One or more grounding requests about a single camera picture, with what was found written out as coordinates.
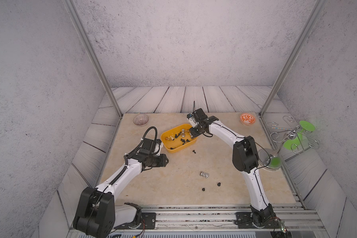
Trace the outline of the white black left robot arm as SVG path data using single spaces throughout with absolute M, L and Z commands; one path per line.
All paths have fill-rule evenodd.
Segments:
M 161 153 L 162 146 L 160 139 L 142 139 L 136 149 L 124 155 L 125 163 L 112 176 L 95 188 L 85 188 L 80 195 L 73 228 L 95 238 L 105 238 L 115 228 L 141 227 L 141 207 L 130 202 L 116 205 L 116 200 L 143 171 L 168 164 L 167 156 Z

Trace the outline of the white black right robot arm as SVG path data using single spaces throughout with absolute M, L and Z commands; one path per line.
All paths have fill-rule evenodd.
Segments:
M 202 134 L 207 137 L 216 136 L 232 148 L 233 165 L 243 174 L 249 191 L 252 224 L 262 229 L 275 221 L 277 216 L 260 179 L 262 167 L 259 167 L 255 139 L 231 130 L 215 116 L 207 116 L 201 108 L 187 114 L 187 119 L 192 126 L 189 129 L 191 137 L 196 138 Z

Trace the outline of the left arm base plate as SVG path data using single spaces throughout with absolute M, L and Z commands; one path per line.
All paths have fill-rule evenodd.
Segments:
M 135 221 L 131 223 L 124 223 L 117 227 L 115 230 L 154 230 L 156 227 L 156 213 L 142 212 L 136 218 Z

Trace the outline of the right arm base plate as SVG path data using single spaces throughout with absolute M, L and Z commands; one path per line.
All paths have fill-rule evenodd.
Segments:
M 281 229 L 279 218 L 273 212 L 237 212 L 234 224 L 239 229 Z

